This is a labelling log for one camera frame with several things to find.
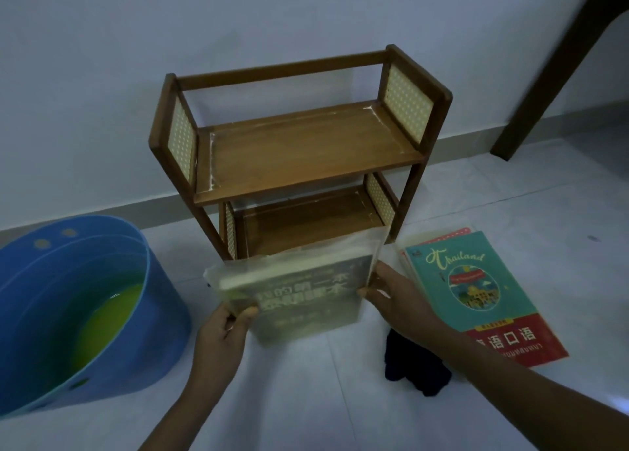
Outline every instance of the wooden shelf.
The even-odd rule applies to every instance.
[[[238,258],[277,252],[382,225],[363,185],[235,212]]]
[[[378,100],[210,126],[198,135],[198,206],[424,159]]]

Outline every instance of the person's left hand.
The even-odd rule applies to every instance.
[[[224,304],[216,308],[197,333],[184,393],[208,404],[221,398],[238,370],[247,330],[257,313],[257,307],[249,307],[234,319]]]

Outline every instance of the lower shelf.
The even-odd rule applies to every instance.
[[[382,225],[363,185],[235,212],[238,258],[275,254]]]

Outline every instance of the upper shelf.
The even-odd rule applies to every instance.
[[[198,134],[198,206],[423,160],[377,100],[209,126]]]

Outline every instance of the circular illustration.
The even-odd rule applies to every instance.
[[[500,300],[495,280],[475,265],[458,265],[448,277],[452,294],[472,310],[491,310]]]

